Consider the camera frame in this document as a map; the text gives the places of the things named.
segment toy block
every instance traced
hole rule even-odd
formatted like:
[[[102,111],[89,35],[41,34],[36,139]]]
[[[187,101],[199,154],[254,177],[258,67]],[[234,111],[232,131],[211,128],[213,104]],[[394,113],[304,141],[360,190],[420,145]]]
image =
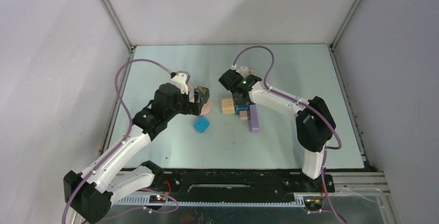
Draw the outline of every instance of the toy block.
[[[247,121],[250,119],[250,112],[248,110],[239,111],[239,118],[241,118],[242,121]]]
[[[250,105],[250,131],[252,133],[259,133],[259,120],[256,104]]]
[[[235,106],[235,114],[239,114],[243,110],[248,110],[248,105]]]
[[[209,121],[204,117],[198,118],[198,120],[194,124],[194,129],[197,130],[197,132],[199,133],[204,133],[204,131],[206,131],[208,127]]]
[[[227,98],[221,100],[221,109],[223,114],[235,114],[235,106],[233,105],[233,99]]]
[[[203,86],[198,86],[196,89],[200,93],[202,103],[207,103],[210,99],[209,89]]]

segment wooden block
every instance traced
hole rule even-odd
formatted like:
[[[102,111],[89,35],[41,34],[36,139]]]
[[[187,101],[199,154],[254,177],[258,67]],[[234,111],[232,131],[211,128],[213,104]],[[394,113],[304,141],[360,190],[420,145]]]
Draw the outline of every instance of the wooden block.
[[[221,109],[223,114],[235,114],[235,106],[233,105],[233,99],[227,98],[221,100]]]
[[[243,110],[249,110],[248,105],[243,105],[243,106],[236,106],[235,105],[235,113],[236,113],[236,115],[239,115],[239,112],[243,111]]]
[[[250,112],[248,110],[239,111],[239,118],[241,118],[242,121],[247,121],[249,117],[250,117]]]

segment light blue table surface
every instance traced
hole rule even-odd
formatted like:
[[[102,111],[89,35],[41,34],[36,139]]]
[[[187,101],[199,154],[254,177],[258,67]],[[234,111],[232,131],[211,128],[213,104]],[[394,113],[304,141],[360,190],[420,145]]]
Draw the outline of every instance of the light blue table surface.
[[[143,148],[126,164],[137,167],[151,160],[166,168],[236,168],[287,169],[300,168],[303,148],[297,141],[295,121],[267,107],[259,106],[260,133],[249,130],[249,122],[237,115],[221,112],[221,99],[231,94],[218,82],[230,68],[236,55],[250,45],[201,46],[139,46],[134,59],[147,58],[162,63],[172,71],[191,74],[193,86],[210,89],[212,111],[206,116],[210,122],[205,133],[193,129],[196,116],[177,115],[168,128]],[[268,82],[293,95],[312,99],[323,98],[336,122],[343,148],[329,151],[327,168],[363,168],[363,162],[349,120],[346,105],[325,44],[270,44],[275,55],[274,67]],[[245,52],[238,66],[247,65],[264,76],[271,62],[263,49]],[[132,65],[123,95],[130,113],[134,115],[153,99],[158,87],[170,81],[170,76],[157,66],[136,62]],[[126,132],[128,118],[119,109],[111,144]]]

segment tan block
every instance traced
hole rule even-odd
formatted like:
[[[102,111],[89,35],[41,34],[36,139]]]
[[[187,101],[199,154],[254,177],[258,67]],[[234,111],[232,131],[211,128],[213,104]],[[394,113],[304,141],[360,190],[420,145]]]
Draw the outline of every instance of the tan block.
[[[233,105],[233,99],[227,98],[221,100],[221,109],[223,110],[223,114],[234,114],[235,106]]]
[[[239,111],[239,117],[242,121],[247,121],[250,119],[250,111],[249,110],[241,110]]]

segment orange object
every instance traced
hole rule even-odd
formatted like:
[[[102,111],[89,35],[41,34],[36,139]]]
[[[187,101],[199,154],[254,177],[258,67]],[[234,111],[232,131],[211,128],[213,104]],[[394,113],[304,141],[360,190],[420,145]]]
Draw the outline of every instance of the orange object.
[[[250,111],[249,110],[239,111],[239,118],[241,118],[242,121],[250,120]]]

